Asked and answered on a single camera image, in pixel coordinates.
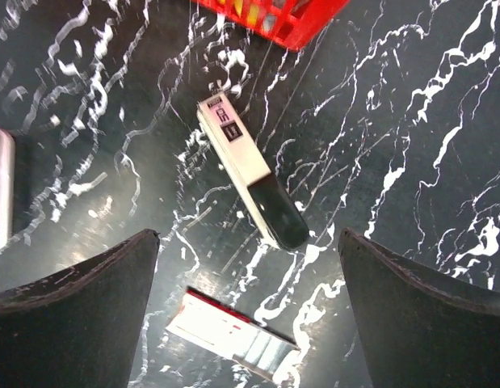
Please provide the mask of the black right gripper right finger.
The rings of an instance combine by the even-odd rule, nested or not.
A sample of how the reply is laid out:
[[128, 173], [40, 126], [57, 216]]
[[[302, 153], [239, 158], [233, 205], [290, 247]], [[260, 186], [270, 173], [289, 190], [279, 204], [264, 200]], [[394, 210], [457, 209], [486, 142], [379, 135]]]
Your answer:
[[375, 387], [500, 387], [500, 293], [348, 228], [338, 253]]

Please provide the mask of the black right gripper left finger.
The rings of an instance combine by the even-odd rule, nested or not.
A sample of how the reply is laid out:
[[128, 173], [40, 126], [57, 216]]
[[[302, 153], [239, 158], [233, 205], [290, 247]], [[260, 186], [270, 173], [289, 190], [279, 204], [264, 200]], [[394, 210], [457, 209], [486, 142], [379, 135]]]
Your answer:
[[0, 387], [126, 387], [159, 237], [142, 230], [102, 254], [0, 293]]

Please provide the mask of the red white staple box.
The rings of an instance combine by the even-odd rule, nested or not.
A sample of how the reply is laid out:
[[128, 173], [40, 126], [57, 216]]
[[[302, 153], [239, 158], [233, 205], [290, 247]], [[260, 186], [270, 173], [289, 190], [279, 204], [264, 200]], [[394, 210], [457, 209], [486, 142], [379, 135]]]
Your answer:
[[300, 355], [297, 344], [192, 287], [166, 329], [279, 385]]

